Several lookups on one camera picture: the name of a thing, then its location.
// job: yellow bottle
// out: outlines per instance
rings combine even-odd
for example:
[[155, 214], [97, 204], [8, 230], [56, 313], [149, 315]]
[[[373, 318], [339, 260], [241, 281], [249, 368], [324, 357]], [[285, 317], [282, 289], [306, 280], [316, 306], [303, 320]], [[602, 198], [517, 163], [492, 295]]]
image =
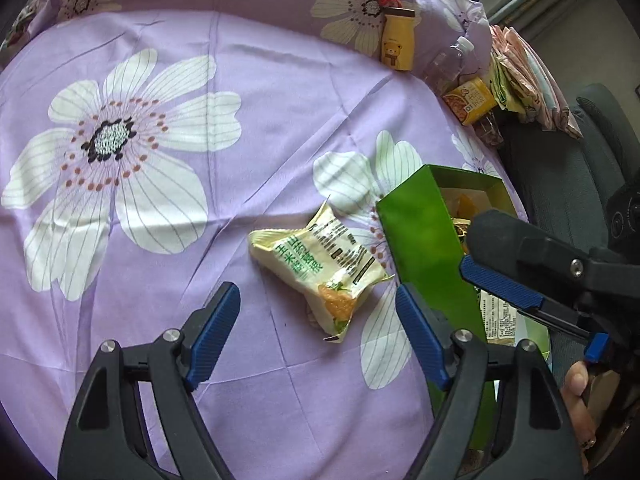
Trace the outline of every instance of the yellow bottle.
[[385, 7], [384, 13], [386, 20], [382, 31], [380, 61], [394, 70], [411, 70], [414, 67], [415, 10]]

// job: purple bedsheet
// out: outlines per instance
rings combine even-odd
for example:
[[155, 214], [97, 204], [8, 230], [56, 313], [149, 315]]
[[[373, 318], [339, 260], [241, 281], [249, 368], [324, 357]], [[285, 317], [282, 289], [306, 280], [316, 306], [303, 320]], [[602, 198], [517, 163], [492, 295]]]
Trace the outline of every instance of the purple bedsheet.
[[[328, 344], [246, 235], [298, 228], [328, 198], [393, 272], [375, 204], [429, 163], [500, 176], [524, 211], [495, 153], [377, 62], [377, 0], [358, 0], [371, 12], [356, 27], [352, 1], [49, 0], [32, 24], [0, 75], [0, 401], [51, 472], [100, 342], [152, 341], [221, 280], [242, 311], [194, 396], [236, 478], [406, 472], [432, 415], [397, 283]], [[466, 70], [486, 68], [481, 7], [403, 1], [421, 18], [416, 71], [463, 33], [478, 53]]]

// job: finger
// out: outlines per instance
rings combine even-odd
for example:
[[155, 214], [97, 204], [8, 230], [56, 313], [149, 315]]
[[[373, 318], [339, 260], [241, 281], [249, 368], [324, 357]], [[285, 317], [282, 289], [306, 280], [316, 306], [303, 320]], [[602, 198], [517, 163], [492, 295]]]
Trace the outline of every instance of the finger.
[[580, 361], [575, 363], [564, 377], [563, 390], [568, 390], [576, 396], [581, 396], [589, 383], [589, 373], [585, 364]]
[[565, 390], [562, 392], [562, 398], [569, 412], [571, 424], [574, 427], [575, 436], [578, 442], [588, 442], [595, 437], [596, 425], [589, 414], [587, 407], [581, 397]]
[[582, 459], [582, 472], [584, 474], [587, 474], [589, 472], [589, 461], [587, 460], [587, 457], [584, 455], [584, 453], [581, 453], [580, 455], [580, 458]]

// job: blue gripper pad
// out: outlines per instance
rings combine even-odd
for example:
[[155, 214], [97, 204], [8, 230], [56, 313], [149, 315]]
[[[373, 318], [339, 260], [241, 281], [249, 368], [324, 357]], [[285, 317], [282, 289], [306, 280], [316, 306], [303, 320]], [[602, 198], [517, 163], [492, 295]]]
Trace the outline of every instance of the blue gripper pad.
[[235, 283], [225, 282], [182, 327], [182, 376], [191, 391], [211, 376], [239, 313], [240, 290]]
[[447, 391], [456, 375], [450, 339], [453, 332], [446, 316], [431, 310], [410, 283], [396, 292], [396, 312], [427, 380]]
[[544, 296], [536, 291], [486, 267], [479, 266], [471, 256], [462, 258], [460, 275], [466, 282], [472, 283], [518, 308], [526, 310], [532, 306], [540, 306], [544, 300]]
[[608, 342], [609, 334], [604, 332], [598, 332], [595, 334], [591, 342], [587, 345], [587, 348], [584, 350], [584, 360], [588, 363], [600, 362]]

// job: bear logo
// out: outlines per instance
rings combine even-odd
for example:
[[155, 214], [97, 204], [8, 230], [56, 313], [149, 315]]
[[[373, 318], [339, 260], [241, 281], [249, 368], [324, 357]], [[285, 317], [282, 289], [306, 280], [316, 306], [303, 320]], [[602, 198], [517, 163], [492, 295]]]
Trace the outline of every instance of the bear logo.
[[402, 50], [402, 45], [396, 41], [385, 41], [385, 58], [390, 60], [390, 66], [396, 66], [396, 62], [398, 61], [398, 56], [400, 56], [400, 51]]

